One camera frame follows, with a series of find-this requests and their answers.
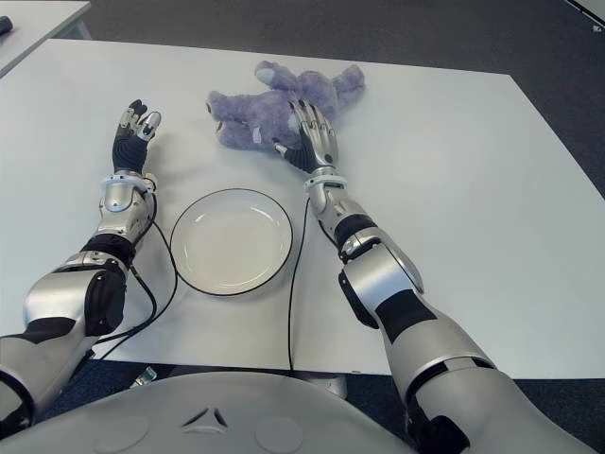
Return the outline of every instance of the dark floor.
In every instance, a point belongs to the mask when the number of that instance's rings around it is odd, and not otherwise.
[[[93,37],[513,76],[605,195],[605,32],[563,0],[93,0]],[[50,414],[124,389],[145,368],[90,363]],[[349,400],[402,435],[390,377],[349,376]],[[557,424],[605,452],[605,380],[520,380]]]

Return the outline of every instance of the plate rim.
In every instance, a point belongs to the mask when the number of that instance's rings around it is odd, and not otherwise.
[[[249,189],[247,187],[227,187],[225,189],[218,189],[217,191],[213,191],[210,192],[202,197],[200,197],[199,199],[196,199],[194,201],[192,201],[191,203],[189,203],[184,210],[182,210],[182,212],[179,214],[179,217],[177,218],[177,220],[175,221],[174,225],[172,226],[172,230],[170,232],[170,242],[168,243],[168,246],[170,247],[170,253],[173,255],[174,254],[172,252],[172,239],[174,237],[174,232],[177,229],[177,225],[179,225],[179,222],[181,221],[181,218],[184,216],[185,213],[187,213],[187,211],[189,211],[189,209],[195,205],[196,203],[198,203],[199,201],[202,201],[210,196],[214,196],[214,194],[218,194],[220,192],[227,192],[227,191],[248,191],[248,192],[255,192],[256,194],[260,194],[261,196],[265,196],[267,197],[269,200],[273,201],[277,206],[279,206],[280,210],[282,210],[282,212],[285,215],[285,218],[287,219],[287,225],[290,228],[290,245],[288,247],[287,250],[287,254],[284,257],[284,260],[282,261],[281,265],[278,267],[278,269],[265,281],[263,281],[262,283],[260,283],[259,285],[249,288],[248,290],[244,290],[244,291],[238,291],[236,293],[213,293],[212,291],[208,291],[208,290],[202,290],[201,288],[197,288],[196,286],[194,286],[193,284],[191,284],[190,282],[188,282],[181,274],[181,272],[179,271],[179,267],[177,266],[177,261],[175,260],[175,269],[177,272],[177,275],[182,279],[182,281],[189,286],[190,288],[197,290],[201,293],[205,293],[207,295],[212,295],[212,296],[237,296],[237,295],[243,295],[245,293],[249,293],[253,290],[256,290],[257,288],[262,287],[264,284],[266,284],[267,282],[269,282],[271,279],[273,279],[278,272],[280,272],[282,270],[282,268],[285,265],[285,262],[287,262],[288,258],[290,257],[290,254],[292,253],[292,246],[294,245],[294,229],[292,228],[292,219],[290,219],[290,216],[288,215],[287,211],[284,209],[284,207],[275,199],[273,199],[269,194],[265,194],[262,191],[257,191],[256,189]]]

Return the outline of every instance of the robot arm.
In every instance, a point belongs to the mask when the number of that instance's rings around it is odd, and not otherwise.
[[[146,109],[137,100],[122,115],[95,234],[31,288],[26,331],[0,338],[0,438],[31,425],[99,336],[122,322],[128,271],[155,215],[155,182],[142,169],[161,116],[140,119]]]
[[[418,450],[594,453],[547,419],[460,326],[424,300],[411,260],[348,197],[329,122],[306,101],[291,107],[302,148],[275,149],[310,174],[311,206],[344,263],[340,287],[357,319],[383,336]]]

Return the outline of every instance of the plush toy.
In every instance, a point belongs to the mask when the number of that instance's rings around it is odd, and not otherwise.
[[[273,149],[275,141],[296,147],[301,137],[288,101],[304,98],[333,121],[361,97],[365,87],[357,65],[329,79],[317,71],[296,77],[284,66],[262,61],[254,74],[271,90],[261,95],[208,95],[208,112],[219,122],[216,135],[226,147]]]

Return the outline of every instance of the white table surface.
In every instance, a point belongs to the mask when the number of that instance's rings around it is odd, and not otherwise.
[[[72,25],[90,2],[0,2],[0,16],[8,16],[12,31],[0,37],[0,78],[44,40]]]
[[[576,0],[599,19],[605,20],[605,0]]]
[[[260,93],[262,59],[334,75],[346,61],[50,40],[0,80],[0,333],[23,329],[30,285],[96,227],[114,128],[136,97],[162,112],[148,154],[159,224],[226,187],[269,194],[293,221],[303,178],[273,153],[223,148],[204,100]],[[513,377],[604,377],[605,202],[505,75],[360,63],[367,93],[335,126],[350,193],[420,269],[426,297]],[[377,332],[337,285],[340,264],[309,222],[294,295],[295,367],[386,374]],[[295,254],[265,286],[219,298],[180,289],[163,317],[110,358],[285,368]],[[157,233],[136,259],[160,304],[172,278]],[[148,314],[130,281],[126,325]]]

